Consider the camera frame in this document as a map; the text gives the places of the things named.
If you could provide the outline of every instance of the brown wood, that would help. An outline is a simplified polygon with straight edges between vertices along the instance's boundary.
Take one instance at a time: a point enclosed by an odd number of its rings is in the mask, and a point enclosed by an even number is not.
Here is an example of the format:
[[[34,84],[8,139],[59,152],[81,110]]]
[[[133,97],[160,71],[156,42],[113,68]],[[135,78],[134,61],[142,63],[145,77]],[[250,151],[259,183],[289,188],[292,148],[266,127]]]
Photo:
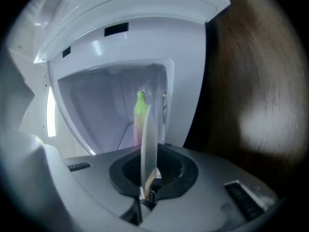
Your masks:
[[[219,44],[209,63],[205,151],[284,195],[284,184],[307,149],[304,50],[274,0],[231,0],[216,23]]]

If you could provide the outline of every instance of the white appliance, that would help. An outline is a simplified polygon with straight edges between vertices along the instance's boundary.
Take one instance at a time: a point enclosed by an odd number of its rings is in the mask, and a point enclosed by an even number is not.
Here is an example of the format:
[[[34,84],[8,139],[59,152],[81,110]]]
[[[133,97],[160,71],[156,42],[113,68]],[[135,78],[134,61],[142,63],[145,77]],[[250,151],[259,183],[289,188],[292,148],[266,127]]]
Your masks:
[[[183,146],[206,59],[205,23],[229,0],[45,0],[34,63],[47,62],[71,132],[89,154],[133,146],[144,90],[158,142]]]

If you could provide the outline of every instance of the green bottle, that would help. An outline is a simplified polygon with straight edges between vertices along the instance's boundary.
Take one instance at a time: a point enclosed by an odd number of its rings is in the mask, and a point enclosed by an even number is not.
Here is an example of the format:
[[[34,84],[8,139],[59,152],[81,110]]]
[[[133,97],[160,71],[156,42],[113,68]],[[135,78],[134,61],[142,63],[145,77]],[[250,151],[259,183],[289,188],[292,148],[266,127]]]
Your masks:
[[[137,92],[137,102],[134,107],[134,145],[141,145],[145,116],[148,110],[145,93]]]

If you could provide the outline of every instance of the light strip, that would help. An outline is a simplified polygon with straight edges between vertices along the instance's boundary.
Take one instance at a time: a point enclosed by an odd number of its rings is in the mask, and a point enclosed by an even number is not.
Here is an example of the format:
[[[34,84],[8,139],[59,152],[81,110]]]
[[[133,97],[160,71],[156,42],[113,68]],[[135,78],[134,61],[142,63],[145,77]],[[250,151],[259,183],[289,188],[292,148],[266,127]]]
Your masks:
[[[47,124],[48,137],[56,136],[55,107],[56,107],[55,99],[52,93],[52,89],[51,87],[49,87],[47,97],[47,109],[46,109],[46,124]]]

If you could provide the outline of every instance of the wooden surface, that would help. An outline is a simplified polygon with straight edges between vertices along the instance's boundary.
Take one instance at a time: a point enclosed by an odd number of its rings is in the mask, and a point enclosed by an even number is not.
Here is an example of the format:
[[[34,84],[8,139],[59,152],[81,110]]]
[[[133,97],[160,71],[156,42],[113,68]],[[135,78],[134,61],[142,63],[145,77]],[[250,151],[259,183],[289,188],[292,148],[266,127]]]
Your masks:
[[[307,148],[308,64],[274,0],[231,0],[216,20],[204,92],[205,152],[265,181],[280,195]]]

